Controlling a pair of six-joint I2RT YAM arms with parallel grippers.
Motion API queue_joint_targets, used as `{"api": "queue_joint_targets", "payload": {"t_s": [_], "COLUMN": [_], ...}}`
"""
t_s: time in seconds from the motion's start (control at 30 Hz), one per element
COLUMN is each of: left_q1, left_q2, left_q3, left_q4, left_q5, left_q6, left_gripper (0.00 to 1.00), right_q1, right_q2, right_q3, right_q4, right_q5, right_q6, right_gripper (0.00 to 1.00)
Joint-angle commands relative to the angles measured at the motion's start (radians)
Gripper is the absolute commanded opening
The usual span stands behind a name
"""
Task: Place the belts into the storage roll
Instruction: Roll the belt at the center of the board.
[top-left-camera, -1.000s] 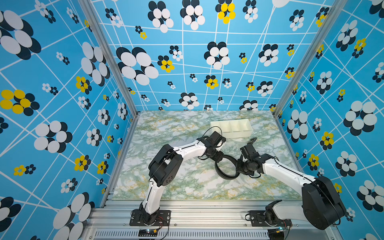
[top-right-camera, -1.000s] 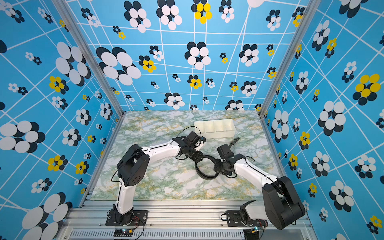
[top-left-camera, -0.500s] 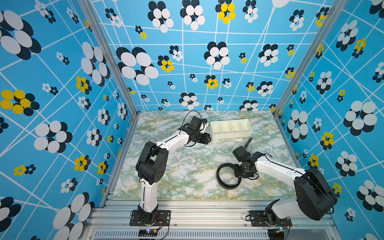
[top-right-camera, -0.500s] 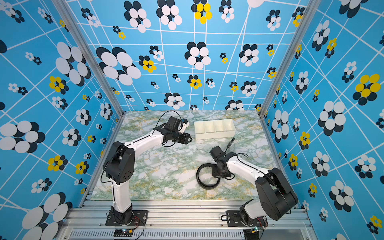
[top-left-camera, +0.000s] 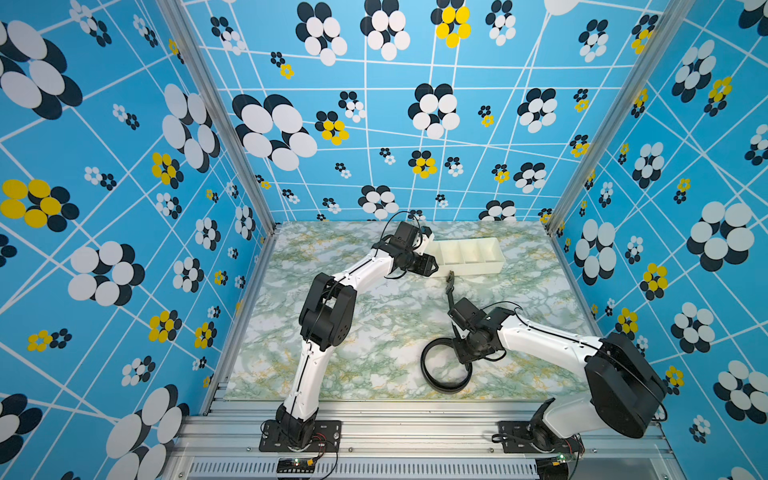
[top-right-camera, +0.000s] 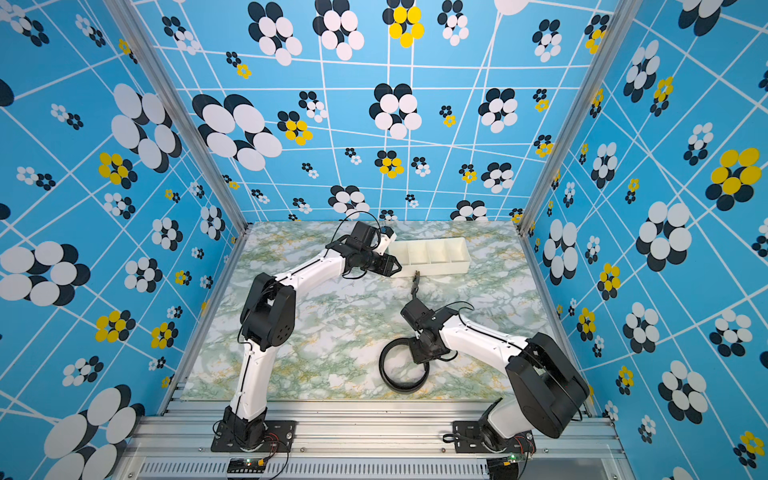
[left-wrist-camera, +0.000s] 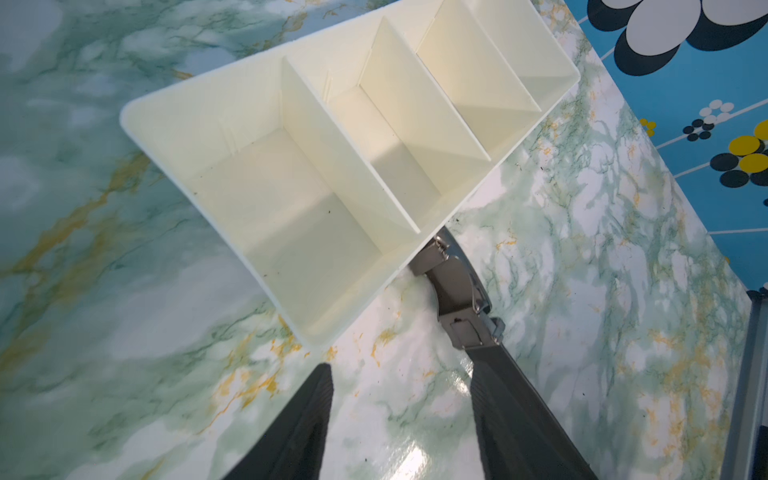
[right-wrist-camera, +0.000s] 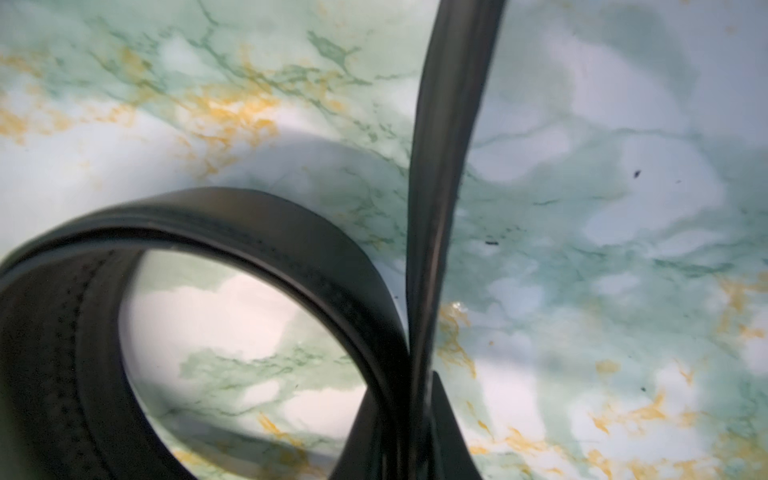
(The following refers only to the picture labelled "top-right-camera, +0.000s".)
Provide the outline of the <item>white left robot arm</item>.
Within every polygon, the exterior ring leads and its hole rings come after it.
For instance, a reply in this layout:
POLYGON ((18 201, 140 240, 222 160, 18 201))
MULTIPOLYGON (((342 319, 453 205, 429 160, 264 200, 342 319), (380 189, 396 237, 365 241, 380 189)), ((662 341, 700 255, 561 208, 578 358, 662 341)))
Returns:
POLYGON ((354 268, 391 277, 402 265, 387 253, 343 246, 339 251, 327 249, 276 276, 260 273, 255 277, 241 312, 241 371, 221 421, 238 447, 253 451, 265 441, 267 388, 279 348, 294 331, 298 297, 354 268))

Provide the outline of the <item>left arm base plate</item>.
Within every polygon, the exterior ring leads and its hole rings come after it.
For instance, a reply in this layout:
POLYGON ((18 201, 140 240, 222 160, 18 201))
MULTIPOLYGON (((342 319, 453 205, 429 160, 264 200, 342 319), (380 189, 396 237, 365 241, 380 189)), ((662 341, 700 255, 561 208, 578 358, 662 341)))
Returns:
POLYGON ((298 423, 289 420, 258 421, 246 433, 234 431, 223 420, 213 426, 210 450, 215 453, 290 452, 298 423))

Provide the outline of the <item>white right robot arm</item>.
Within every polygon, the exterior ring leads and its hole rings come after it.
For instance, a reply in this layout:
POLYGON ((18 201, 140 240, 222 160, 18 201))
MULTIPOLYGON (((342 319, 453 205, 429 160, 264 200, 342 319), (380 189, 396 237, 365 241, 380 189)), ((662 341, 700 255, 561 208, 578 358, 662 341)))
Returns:
POLYGON ((443 360, 451 352, 466 354, 507 375, 513 396, 495 401, 478 421, 480 438, 491 451, 507 448, 513 438, 536 430, 559 438, 589 396, 582 375, 549 335, 530 338, 505 334, 464 318, 468 304, 454 302, 428 308, 417 297, 415 273, 411 300, 401 315, 416 336, 409 349, 417 364, 443 360))

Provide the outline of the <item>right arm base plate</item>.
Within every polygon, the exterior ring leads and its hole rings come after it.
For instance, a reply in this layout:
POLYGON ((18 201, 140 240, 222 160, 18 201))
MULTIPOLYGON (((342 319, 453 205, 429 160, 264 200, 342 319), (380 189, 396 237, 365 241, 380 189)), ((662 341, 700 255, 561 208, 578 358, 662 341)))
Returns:
POLYGON ((454 421, 442 441, 452 444, 461 454, 511 454, 515 457, 534 454, 536 445, 531 431, 503 438, 489 424, 479 421, 454 421))

